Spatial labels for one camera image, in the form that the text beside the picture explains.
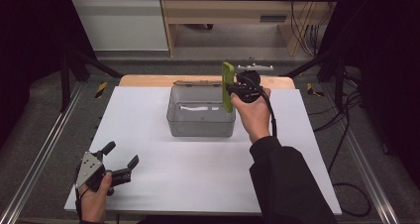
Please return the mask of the person's left hand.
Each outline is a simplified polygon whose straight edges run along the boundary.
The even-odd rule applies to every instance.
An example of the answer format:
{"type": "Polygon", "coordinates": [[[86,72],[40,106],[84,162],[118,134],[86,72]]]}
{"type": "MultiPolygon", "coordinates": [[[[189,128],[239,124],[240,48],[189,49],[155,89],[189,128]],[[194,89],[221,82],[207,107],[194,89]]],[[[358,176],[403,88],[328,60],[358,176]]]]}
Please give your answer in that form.
{"type": "Polygon", "coordinates": [[[79,188],[81,201],[81,220],[89,224],[104,224],[106,218],[107,192],[110,189],[112,175],[107,172],[97,191],[92,191],[86,184],[79,188]]]}

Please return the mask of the black diagonal frame strut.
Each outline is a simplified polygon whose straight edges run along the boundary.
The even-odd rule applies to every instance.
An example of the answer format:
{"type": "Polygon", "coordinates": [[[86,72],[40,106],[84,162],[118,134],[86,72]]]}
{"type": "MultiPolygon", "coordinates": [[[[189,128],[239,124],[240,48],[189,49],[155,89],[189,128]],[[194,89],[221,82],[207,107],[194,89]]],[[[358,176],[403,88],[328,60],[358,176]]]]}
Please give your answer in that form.
{"type": "Polygon", "coordinates": [[[317,74],[317,78],[320,82],[329,81],[332,76],[335,76],[334,102],[338,106],[339,110],[342,111],[345,66],[339,50],[329,49],[291,72],[286,73],[284,76],[294,78],[315,65],[321,66],[317,74]]]}
{"type": "Polygon", "coordinates": [[[72,72],[77,81],[87,81],[90,77],[86,65],[92,65],[95,68],[105,72],[114,78],[122,78],[120,73],[105,64],[99,62],[92,56],[87,56],[81,51],[67,51],[59,60],[60,81],[61,81],[61,112],[64,112],[70,104],[70,81],[69,73],[72,72]]]}

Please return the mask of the aluminium floor rail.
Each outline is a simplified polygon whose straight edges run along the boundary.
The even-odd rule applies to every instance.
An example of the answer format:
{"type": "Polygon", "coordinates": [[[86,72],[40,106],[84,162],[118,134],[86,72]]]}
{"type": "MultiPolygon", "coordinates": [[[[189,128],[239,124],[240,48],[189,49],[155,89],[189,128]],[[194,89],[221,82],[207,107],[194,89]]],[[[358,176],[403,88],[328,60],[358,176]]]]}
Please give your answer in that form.
{"type": "Polygon", "coordinates": [[[368,195],[382,224],[400,224],[394,209],[351,129],[348,129],[346,139],[348,141],[350,153],[352,154],[362,180],[367,188],[368,195]]]}
{"type": "Polygon", "coordinates": [[[65,128],[65,125],[71,116],[85,85],[85,82],[75,83],[67,107],[60,112],[56,118],[25,178],[23,179],[13,199],[9,202],[7,208],[0,216],[0,224],[15,224],[18,220],[18,217],[30,197],[58,139],[60,138],[60,135],[65,128]]]}

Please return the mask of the black curtain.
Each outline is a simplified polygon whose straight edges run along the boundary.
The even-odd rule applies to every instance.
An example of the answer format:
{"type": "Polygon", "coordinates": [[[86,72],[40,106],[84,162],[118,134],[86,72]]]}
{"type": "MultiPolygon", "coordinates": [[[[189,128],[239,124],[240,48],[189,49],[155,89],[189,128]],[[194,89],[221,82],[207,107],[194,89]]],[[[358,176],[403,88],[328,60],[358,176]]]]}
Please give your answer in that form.
{"type": "Polygon", "coordinates": [[[58,42],[39,5],[67,45],[95,56],[71,0],[0,0],[0,147],[29,101],[31,84],[59,70],[58,42]]]}
{"type": "Polygon", "coordinates": [[[339,2],[327,27],[325,51],[353,14],[340,49],[362,73],[362,96],[384,142],[420,186],[420,0],[339,2]]]}

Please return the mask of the yellow black tape strip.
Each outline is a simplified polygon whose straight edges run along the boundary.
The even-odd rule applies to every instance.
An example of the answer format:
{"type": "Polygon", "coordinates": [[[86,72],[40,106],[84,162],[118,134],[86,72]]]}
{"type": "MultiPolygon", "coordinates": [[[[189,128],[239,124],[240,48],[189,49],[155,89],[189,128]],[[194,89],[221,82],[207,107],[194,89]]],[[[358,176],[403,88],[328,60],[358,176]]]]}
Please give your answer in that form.
{"type": "Polygon", "coordinates": [[[315,91],[313,89],[313,86],[312,86],[311,83],[307,83],[306,84],[306,87],[307,87],[307,94],[309,94],[309,95],[314,95],[314,96],[318,96],[318,97],[325,96],[325,94],[323,92],[321,92],[321,91],[315,91]]]}
{"type": "Polygon", "coordinates": [[[99,84],[98,89],[97,89],[96,94],[95,94],[95,98],[100,98],[102,96],[102,94],[103,94],[103,92],[104,92],[104,90],[107,86],[107,83],[108,82],[103,81],[99,84]]]}

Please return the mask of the transparent grey lidded box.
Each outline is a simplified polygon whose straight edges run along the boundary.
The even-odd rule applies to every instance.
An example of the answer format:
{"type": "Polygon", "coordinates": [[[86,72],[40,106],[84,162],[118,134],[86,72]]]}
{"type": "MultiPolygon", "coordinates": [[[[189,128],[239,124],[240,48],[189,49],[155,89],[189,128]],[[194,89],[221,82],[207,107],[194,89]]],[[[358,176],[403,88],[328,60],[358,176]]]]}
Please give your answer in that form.
{"type": "Polygon", "coordinates": [[[177,81],[170,90],[166,120],[174,137],[231,137],[236,113],[224,108],[220,85],[177,81]]]}

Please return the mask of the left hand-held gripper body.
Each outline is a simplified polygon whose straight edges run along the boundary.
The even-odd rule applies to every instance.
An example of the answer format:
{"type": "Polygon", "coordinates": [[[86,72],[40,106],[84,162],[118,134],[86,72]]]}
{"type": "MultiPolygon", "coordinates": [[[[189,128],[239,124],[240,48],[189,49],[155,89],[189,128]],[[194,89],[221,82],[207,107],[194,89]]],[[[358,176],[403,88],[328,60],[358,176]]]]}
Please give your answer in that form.
{"type": "MultiPolygon", "coordinates": [[[[103,164],[103,157],[108,152],[98,151],[96,153],[86,152],[78,167],[78,173],[75,179],[75,188],[79,189],[83,184],[93,191],[97,191],[103,176],[108,172],[103,164]]],[[[112,181],[108,196],[114,194],[114,187],[130,182],[133,170],[133,162],[129,162],[125,168],[111,170],[112,181]]]]}

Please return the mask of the green phone case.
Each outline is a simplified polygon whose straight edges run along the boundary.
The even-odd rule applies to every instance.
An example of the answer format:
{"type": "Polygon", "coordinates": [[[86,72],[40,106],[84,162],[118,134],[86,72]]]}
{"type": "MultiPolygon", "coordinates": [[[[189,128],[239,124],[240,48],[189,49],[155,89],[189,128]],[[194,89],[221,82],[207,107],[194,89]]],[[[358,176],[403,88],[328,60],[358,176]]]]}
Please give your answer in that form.
{"type": "Polygon", "coordinates": [[[228,87],[234,84],[234,76],[235,68],[227,61],[224,61],[222,63],[222,101],[223,107],[228,113],[233,112],[233,105],[228,87]]]}

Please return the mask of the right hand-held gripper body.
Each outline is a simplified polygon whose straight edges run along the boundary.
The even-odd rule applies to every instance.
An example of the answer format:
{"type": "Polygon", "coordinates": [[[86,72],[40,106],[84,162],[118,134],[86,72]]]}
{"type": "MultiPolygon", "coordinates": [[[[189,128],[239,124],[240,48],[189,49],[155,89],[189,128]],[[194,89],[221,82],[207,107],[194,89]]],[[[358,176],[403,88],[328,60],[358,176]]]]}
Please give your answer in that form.
{"type": "Polygon", "coordinates": [[[267,99],[266,93],[261,86],[260,71],[272,71],[273,67],[258,64],[238,65],[237,66],[237,82],[238,91],[236,94],[243,102],[253,103],[258,98],[267,99]]]}

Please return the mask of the light wooden desk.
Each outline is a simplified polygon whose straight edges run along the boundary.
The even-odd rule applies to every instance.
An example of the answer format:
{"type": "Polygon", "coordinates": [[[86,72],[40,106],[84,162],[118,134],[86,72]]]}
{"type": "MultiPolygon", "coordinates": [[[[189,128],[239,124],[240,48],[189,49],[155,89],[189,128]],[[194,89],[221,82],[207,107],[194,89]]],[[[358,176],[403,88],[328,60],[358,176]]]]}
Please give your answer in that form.
{"type": "Polygon", "coordinates": [[[303,47],[305,29],[327,24],[333,12],[326,2],[162,0],[160,4],[171,54],[180,25],[268,24],[278,26],[288,53],[295,56],[303,47]]]}

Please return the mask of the person's right hand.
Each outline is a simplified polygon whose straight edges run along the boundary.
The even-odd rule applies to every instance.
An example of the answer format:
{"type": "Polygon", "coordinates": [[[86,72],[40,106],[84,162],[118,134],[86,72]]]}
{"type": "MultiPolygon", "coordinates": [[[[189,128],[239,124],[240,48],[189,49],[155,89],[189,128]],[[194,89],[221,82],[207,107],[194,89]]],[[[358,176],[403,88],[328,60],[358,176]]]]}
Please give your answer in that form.
{"type": "Polygon", "coordinates": [[[252,144],[270,135],[270,112],[262,96],[253,103],[246,103],[237,94],[232,93],[231,102],[239,112],[242,124],[249,134],[252,144]]]}

